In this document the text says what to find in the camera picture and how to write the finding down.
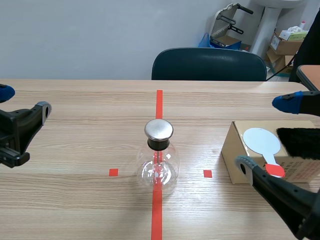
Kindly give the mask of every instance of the cardboard box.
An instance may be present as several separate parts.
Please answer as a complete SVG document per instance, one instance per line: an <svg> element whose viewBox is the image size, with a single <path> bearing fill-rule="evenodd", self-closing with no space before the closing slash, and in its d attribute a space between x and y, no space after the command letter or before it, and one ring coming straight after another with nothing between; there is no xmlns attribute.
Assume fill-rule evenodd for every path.
<svg viewBox="0 0 320 240"><path fill-rule="evenodd" d="M233 121L222 147L222 156L233 184L248 183L246 177L237 168L235 159L239 155L249 156L263 169L265 159L250 150L244 143L243 134L250 128L262 128L277 136L278 128L315 128L311 121ZM274 156L276 162L284 168L285 180L291 183L309 183L320 174L320 160L302 159L288 155L281 144L280 151Z"/></svg>
<svg viewBox="0 0 320 240"><path fill-rule="evenodd" d="M303 40L307 36L308 31L291 32L287 30L282 30L279 37L286 41L297 41Z"/></svg>
<svg viewBox="0 0 320 240"><path fill-rule="evenodd" d="M269 47L268 51L266 52L266 61L268 62L267 65L273 74L277 73L284 66L288 65L293 57L294 56L291 56L291 55L277 55L270 47ZM293 69L293 65L282 70L276 76L290 77L292 69Z"/></svg>
<svg viewBox="0 0 320 240"><path fill-rule="evenodd" d="M241 40L227 35L218 38L212 38L210 43L212 46L218 49L239 50L241 47Z"/></svg>
<svg viewBox="0 0 320 240"><path fill-rule="evenodd" d="M299 50L303 40L286 41L279 37L277 33L273 33L270 47L276 55L295 55Z"/></svg>

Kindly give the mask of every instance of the dark green chair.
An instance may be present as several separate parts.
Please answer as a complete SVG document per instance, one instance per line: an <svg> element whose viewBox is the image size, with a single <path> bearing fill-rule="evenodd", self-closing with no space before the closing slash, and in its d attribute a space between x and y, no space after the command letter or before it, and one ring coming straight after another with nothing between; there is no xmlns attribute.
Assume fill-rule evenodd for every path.
<svg viewBox="0 0 320 240"><path fill-rule="evenodd" d="M152 80L266 81L267 70L258 55L221 48L173 48L161 52Z"/></svg>

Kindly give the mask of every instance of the glass jar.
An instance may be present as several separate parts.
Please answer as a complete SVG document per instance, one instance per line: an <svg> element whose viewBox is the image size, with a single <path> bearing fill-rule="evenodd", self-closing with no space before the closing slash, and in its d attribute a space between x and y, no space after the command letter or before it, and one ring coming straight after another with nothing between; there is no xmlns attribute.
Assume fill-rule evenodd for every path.
<svg viewBox="0 0 320 240"><path fill-rule="evenodd" d="M175 184L180 169L178 151L169 141L174 128L166 120L154 119L145 125L144 133L148 140L136 157L138 180L150 189L167 189Z"/></svg>

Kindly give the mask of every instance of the black bristles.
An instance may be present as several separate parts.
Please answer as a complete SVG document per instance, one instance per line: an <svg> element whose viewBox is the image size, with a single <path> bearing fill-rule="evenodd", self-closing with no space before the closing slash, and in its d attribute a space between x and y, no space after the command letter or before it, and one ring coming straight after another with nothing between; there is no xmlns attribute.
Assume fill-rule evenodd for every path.
<svg viewBox="0 0 320 240"><path fill-rule="evenodd" d="M320 129L278 128L276 133L291 157L320 160Z"/></svg>

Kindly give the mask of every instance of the floor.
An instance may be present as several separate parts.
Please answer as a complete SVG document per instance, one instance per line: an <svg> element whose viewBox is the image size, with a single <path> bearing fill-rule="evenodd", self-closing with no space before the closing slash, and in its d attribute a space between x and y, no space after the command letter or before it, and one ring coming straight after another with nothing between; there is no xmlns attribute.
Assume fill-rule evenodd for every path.
<svg viewBox="0 0 320 240"><path fill-rule="evenodd" d="M270 78L273 75L272 71L269 70L266 73L266 78ZM284 76L274 76L273 78L271 78L269 80L269 82L288 82L289 81L289 77L284 77Z"/></svg>

